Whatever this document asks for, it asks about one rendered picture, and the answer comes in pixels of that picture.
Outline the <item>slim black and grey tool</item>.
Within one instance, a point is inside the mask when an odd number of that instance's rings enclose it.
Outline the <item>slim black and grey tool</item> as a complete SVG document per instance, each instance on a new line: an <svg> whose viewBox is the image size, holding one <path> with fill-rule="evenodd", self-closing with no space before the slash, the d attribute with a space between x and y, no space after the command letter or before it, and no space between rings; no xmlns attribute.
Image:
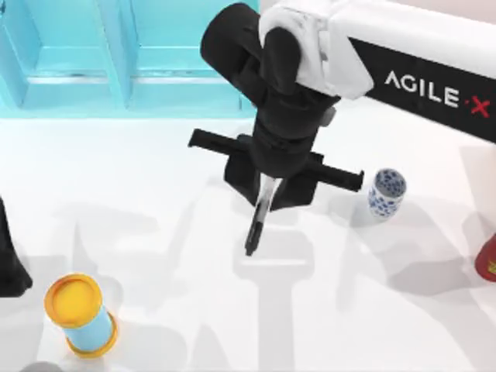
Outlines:
<svg viewBox="0 0 496 372"><path fill-rule="evenodd" d="M260 237L264 229L265 219L270 211L277 187L280 184L279 179L267 176L266 174L261 174L261 180L262 185L259 198L257 199L257 203L255 205L255 212L253 213L253 218L244 246L245 253L248 257L251 257L257 250Z"/></svg>

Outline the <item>blue and white cup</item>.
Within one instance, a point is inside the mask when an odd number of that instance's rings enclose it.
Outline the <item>blue and white cup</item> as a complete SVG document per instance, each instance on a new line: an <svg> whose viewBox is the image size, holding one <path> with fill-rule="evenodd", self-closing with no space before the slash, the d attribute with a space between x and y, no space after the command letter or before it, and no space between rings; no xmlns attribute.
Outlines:
<svg viewBox="0 0 496 372"><path fill-rule="evenodd" d="M372 180L367 196L369 211L373 217L386 221L393 217L405 196L407 182L395 169L380 169Z"/></svg>

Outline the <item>light blue rack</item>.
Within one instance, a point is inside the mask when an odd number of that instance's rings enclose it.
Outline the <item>light blue rack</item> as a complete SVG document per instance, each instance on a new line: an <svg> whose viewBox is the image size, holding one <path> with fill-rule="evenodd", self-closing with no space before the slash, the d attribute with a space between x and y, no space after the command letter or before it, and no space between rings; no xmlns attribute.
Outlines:
<svg viewBox="0 0 496 372"><path fill-rule="evenodd" d="M250 117L199 52L235 1L0 0L0 118Z"/></svg>

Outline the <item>red can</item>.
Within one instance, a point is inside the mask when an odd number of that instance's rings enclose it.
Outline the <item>red can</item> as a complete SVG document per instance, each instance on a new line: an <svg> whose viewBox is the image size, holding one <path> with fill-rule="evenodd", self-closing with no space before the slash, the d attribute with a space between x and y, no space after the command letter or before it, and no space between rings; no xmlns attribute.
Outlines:
<svg viewBox="0 0 496 372"><path fill-rule="evenodd" d="M496 282L496 233L481 247L474 265L483 279Z"/></svg>

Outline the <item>blue can with yellow lid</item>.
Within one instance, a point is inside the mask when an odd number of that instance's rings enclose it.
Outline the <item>blue can with yellow lid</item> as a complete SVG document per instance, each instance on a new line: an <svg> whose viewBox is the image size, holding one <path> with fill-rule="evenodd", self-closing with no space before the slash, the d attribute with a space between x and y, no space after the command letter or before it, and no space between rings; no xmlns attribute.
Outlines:
<svg viewBox="0 0 496 372"><path fill-rule="evenodd" d="M86 274L64 275L48 288L46 315L65 334L67 345L80 358L98 358L115 344L118 327L104 304L98 283Z"/></svg>

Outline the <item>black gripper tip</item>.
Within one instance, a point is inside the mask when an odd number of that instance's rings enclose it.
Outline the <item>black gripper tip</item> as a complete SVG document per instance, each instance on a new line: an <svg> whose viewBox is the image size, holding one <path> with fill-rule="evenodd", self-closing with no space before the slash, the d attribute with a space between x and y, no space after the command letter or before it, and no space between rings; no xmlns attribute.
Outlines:
<svg viewBox="0 0 496 372"><path fill-rule="evenodd" d="M0 197L0 298L18 298L33 280L16 253L3 199Z"/></svg>

